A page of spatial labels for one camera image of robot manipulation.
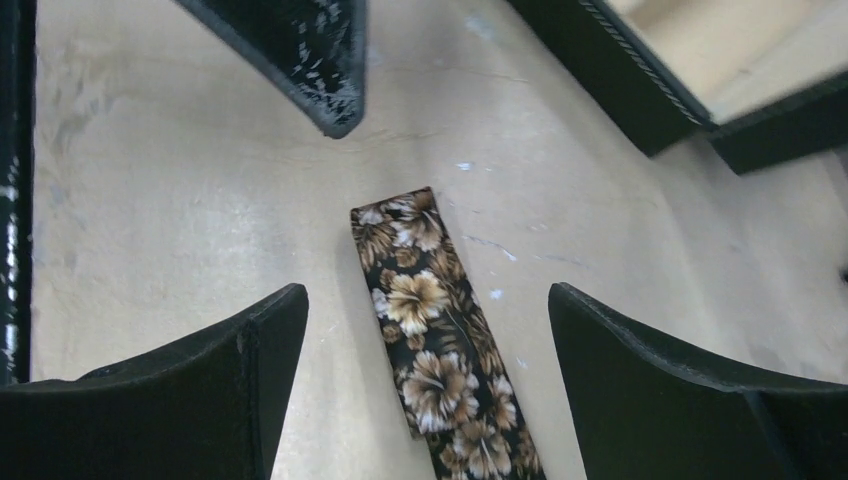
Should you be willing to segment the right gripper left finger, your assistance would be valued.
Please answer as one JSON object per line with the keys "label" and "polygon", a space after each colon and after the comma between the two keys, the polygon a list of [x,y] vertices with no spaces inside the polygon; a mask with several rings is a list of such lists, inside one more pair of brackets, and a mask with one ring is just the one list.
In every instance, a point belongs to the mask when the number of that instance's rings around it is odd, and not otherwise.
{"label": "right gripper left finger", "polygon": [[5,479],[267,479],[309,309],[289,284],[73,380],[1,391]]}

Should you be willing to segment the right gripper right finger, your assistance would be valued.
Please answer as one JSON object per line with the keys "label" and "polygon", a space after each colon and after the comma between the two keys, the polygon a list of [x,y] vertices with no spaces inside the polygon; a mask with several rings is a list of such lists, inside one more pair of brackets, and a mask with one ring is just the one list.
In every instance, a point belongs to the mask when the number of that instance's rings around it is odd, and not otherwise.
{"label": "right gripper right finger", "polygon": [[552,336],[590,479],[843,479],[847,388],[715,354],[567,283]]}

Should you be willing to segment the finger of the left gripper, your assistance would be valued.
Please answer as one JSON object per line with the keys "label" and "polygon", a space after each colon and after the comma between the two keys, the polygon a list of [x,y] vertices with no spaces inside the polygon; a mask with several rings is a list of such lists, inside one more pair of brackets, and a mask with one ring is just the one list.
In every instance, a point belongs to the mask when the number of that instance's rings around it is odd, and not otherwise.
{"label": "finger of the left gripper", "polygon": [[327,137],[365,115],[363,0],[179,0],[178,4],[288,97]]}

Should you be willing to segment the brown floral black tie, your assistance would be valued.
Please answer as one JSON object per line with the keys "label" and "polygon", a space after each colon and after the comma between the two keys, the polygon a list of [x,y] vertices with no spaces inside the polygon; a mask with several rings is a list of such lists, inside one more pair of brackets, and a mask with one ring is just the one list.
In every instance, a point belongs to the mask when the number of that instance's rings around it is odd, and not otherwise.
{"label": "brown floral black tie", "polygon": [[436,477],[545,478],[432,189],[356,207],[350,222],[399,402]]}

